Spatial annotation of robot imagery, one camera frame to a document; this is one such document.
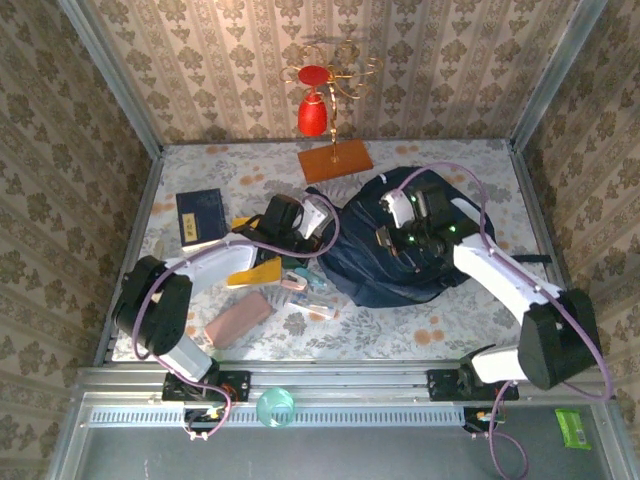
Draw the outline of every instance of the dark blue bag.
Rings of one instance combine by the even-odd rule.
[[[399,167],[384,176],[377,176],[339,212],[341,230],[334,247],[318,257],[318,262],[329,280],[358,306],[370,308],[401,307],[426,303],[449,287],[460,285],[469,277],[428,251],[413,247],[403,250],[397,257],[378,245],[375,231],[392,225],[392,216],[380,205],[380,198],[397,188],[417,167]],[[467,196],[451,186],[438,174],[427,171],[416,181],[437,183],[446,197],[463,198],[480,210]],[[451,205],[456,219],[465,218],[455,205]],[[487,218],[486,231],[495,239],[491,221]],[[328,242],[333,236],[334,223],[325,228],[322,237]]]

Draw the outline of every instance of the gray floor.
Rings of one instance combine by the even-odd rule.
[[[525,447],[529,480],[610,478],[593,419],[582,413],[591,451],[564,447],[551,408],[513,408],[504,431]],[[509,474],[515,448],[498,443]],[[91,480],[495,479],[487,442],[452,428],[227,428],[208,442],[181,429],[95,429],[77,478]]]

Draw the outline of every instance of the ventilation grille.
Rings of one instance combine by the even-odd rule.
[[[275,420],[283,421],[284,413]],[[182,407],[99,407],[91,414],[92,428],[182,426]],[[228,427],[259,427],[255,408],[235,407]],[[299,407],[291,427],[437,427],[464,425],[463,407]]]

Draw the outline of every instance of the pink pencil case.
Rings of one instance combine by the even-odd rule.
[[[204,333],[215,348],[228,348],[269,317],[272,311],[271,305],[259,292],[252,292],[218,315],[204,328]]]

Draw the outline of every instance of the dark blue book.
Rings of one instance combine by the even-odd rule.
[[[176,194],[182,250],[206,247],[228,233],[219,188]]]

